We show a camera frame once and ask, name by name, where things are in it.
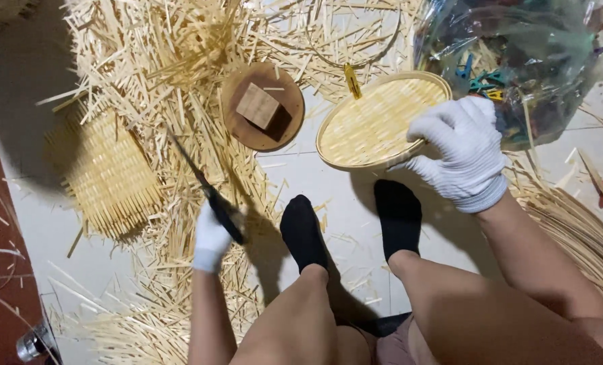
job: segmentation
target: white glove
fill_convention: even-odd
[[[500,152],[493,102],[469,96],[430,108],[410,123],[408,141],[424,137],[443,155],[435,161],[416,156],[393,167],[405,167],[464,213],[477,213],[497,203],[507,190],[501,171],[506,157]]]
[[[220,262],[232,244],[232,237],[218,222],[209,202],[200,208],[196,222],[196,247],[193,249],[193,269],[218,273]]]

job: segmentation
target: white tile floor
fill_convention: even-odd
[[[43,165],[40,150],[32,143],[53,121],[49,107],[36,107],[33,102],[70,90],[73,82],[69,72],[64,70],[69,64],[69,55],[60,46],[63,44],[61,32],[53,32],[62,27],[60,12],[53,10],[58,3],[58,0],[46,0],[42,2],[38,16],[0,30],[0,130],[5,136],[5,140],[0,140],[0,154],[6,176],[21,178],[19,186],[22,189],[11,185],[11,195],[43,301],[54,306],[60,303],[63,311],[70,312],[78,308],[78,301],[50,285],[48,277],[60,275],[49,261],[96,295],[104,291],[115,273],[124,277],[132,272],[129,256],[121,252],[110,255],[110,242],[99,239],[82,240],[72,259],[66,259],[80,225],[73,211],[61,208],[64,201],[46,179],[46,170],[39,167]],[[35,79],[39,76],[33,75],[48,81],[40,81]],[[320,104],[318,97],[309,94],[304,92],[308,111]],[[595,88],[587,101],[603,116],[603,87]],[[381,177],[403,181],[421,201],[424,224],[419,248],[424,258],[499,277],[498,268],[475,222],[455,211],[416,176],[403,172],[380,173],[380,176],[347,173],[325,165],[315,151],[314,138],[326,112],[306,120],[288,146],[279,151],[260,153],[257,158],[263,166],[286,163],[266,169],[274,183],[281,183],[284,178],[289,183],[290,187],[281,194],[279,206],[285,206],[297,194],[305,194],[314,204],[330,199],[328,208],[318,214],[320,219],[327,214],[325,240],[343,272],[344,286],[348,290],[357,286],[352,295],[362,302],[380,299],[368,306],[379,316],[411,310],[399,280],[381,268],[385,259],[372,195],[373,183]],[[585,149],[603,174],[603,129],[587,128],[592,126],[596,126],[594,120],[579,112],[559,141],[537,149],[550,180],[558,180],[570,169],[564,161],[573,147]],[[22,136],[10,137],[6,133],[8,130],[17,130]],[[20,154],[16,145],[22,145],[25,153]],[[589,184],[577,185],[573,182],[568,190],[573,193],[581,188],[581,199],[596,207],[594,189]],[[279,289],[290,285],[297,275],[296,264],[287,257],[279,272]],[[86,344],[59,339],[59,346],[67,364],[85,364],[93,360]]]

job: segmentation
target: person's right hand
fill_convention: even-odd
[[[501,173],[506,157],[500,152],[502,136],[495,124],[491,100],[469,96],[439,104],[410,123],[407,139],[427,139],[443,158],[416,156],[390,170],[415,171],[464,213],[485,211],[507,190]]]

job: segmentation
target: woven bamboo basket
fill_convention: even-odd
[[[348,97],[324,119],[315,139],[324,162],[338,170],[382,170],[403,162],[426,144],[408,143],[407,126],[427,108],[451,100],[441,77],[410,71],[384,76]]]

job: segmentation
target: black scissors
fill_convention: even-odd
[[[209,206],[211,206],[211,210],[214,211],[216,215],[216,219],[218,222],[227,230],[227,233],[230,234],[232,239],[236,241],[239,245],[242,245],[244,242],[243,234],[239,230],[238,227],[234,224],[231,219],[233,214],[236,214],[238,210],[233,207],[223,196],[221,196],[216,188],[214,188],[207,179],[205,175],[196,167],[189,157],[189,154],[185,151],[184,147],[177,141],[173,132],[171,132],[170,128],[167,128],[168,136],[171,138],[173,143],[176,145],[180,154],[184,157],[184,160],[189,164],[189,167],[193,170],[193,174],[196,176],[198,181],[200,181],[200,185],[202,186],[202,191],[205,193],[207,200],[209,202]]]

